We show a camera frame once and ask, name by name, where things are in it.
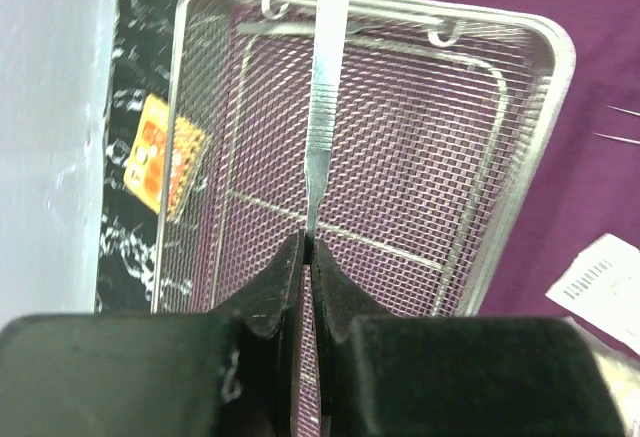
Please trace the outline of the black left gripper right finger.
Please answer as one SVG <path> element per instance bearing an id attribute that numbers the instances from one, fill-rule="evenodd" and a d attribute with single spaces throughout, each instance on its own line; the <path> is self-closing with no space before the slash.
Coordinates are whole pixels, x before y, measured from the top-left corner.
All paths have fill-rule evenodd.
<path id="1" fill-rule="evenodd" d="M 310 260 L 325 436 L 621 436 L 584 339 L 553 318 L 399 317 Z"/>

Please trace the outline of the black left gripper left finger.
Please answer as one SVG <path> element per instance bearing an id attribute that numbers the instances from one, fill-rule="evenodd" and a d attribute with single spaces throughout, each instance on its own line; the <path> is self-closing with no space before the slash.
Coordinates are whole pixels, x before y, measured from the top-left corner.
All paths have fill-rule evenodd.
<path id="1" fill-rule="evenodd" d="M 1 334 L 5 436 L 292 436 L 305 239 L 203 313 L 40 314 Z"/>

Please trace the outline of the small white blue packet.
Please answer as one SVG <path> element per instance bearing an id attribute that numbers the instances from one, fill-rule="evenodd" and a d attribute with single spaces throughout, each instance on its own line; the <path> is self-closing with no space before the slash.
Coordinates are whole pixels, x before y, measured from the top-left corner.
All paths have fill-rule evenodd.
<path id="1" fill-rule="evenodd" d="M 639 249 L 605 234 L 581 251 L 546 297 L 639 351 Z"/>

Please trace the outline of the metal mesh instrument tray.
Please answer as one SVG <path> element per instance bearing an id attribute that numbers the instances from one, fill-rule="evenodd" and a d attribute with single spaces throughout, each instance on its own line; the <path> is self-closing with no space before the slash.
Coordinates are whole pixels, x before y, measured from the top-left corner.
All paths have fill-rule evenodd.
<path id="1" fill-rule="evenodd" d="M 169 139 L 182 116 L 210 136 L 182 216 L 166 219 L 156 272 L 187 283 L 163 313 L 203 313 L 239 291 L 294 233 L 305 239 L 292 436 L 320 429 L 310 260 L 399 317 L 471 317 L 562 106 L 570 38 L 534 16 L 425 0 L 349 0 L 328 183 L 305 233 L 314 36 L 241 35 L 246 22 L 315 23 L 316 0 L 179 0 Z"/>

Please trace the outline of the purple cloth drape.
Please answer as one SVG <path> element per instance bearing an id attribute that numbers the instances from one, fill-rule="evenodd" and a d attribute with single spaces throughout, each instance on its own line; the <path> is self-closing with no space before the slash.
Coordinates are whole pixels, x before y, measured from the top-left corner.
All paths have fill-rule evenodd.
<path id="1" fill-rule="evenodd" d="M 547 17 L 570 35 L 570 89 L 480 312 L 549 316 L 546 297 L 580 251 L 610 233 L 639 241 L 639 0 L 437 0 Z"/>

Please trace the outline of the straight steel tweezers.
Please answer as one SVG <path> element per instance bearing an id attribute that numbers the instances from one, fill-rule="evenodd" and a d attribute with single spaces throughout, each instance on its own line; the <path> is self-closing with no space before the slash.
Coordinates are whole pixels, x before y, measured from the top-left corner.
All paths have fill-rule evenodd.
<path id="1" fill-rule="evenodd" d="M 640 145 L 640 141 L 639 140 L 634 140 L 634 139 L 630 139 L 630 138 L 625 138 L 625 137 L 620 137 L 620 136 L 613 136 L 613 135 L 606 135 L 606 134 L 597 133 L 597 132 L 594 132 L 593 135 L 595 135 L 597 137 L 604 138 L 604 139 L 625 143 L 625 144 L 630 144 L 630 145 L 635 145 L 635 146 L 639 146 Z"/>

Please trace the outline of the curved tip steel tweezers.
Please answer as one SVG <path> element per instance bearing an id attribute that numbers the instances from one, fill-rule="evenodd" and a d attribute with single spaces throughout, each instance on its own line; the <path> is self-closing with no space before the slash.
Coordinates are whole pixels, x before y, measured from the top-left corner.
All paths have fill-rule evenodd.
<path id="1" fill-rule="evenodd" d="M 612 110 L 617 111 L 617 112 L 625 113 L 625 114 L 632 115 L 632 116 L 635 116 L 635 117 L 640 117 L 640 112 L 639 111 L 623 109 L 623 108 L 620 108 L 620 107 L 615 107 L 615 106 L 610 106 L 610 105 L 607 106 L 607 107 L 609 109 L 612 109 Z"/>

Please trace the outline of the steel scalpel handle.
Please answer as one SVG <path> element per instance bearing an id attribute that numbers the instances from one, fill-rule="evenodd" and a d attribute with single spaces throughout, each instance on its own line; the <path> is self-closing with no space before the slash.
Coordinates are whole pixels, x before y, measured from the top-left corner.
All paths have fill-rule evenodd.
<path id="1" fill-rule="evenodd" d="M 347 35 L 353 35 L 379 29 L 381 29 L 379 25 L 349 22 L 346 25 L 345 33 Z M 241 35 L 314 36 L 315 23 L 309 21 L 246 22 L 238 25 L 237 32 Z"/>
<path id="2" fill-rule="evenodd" d="M 305 142 L 306 237 L 313 240 L 325 194 L 337 112 L 349 0 L 316 0 L 310 101 Z"/>

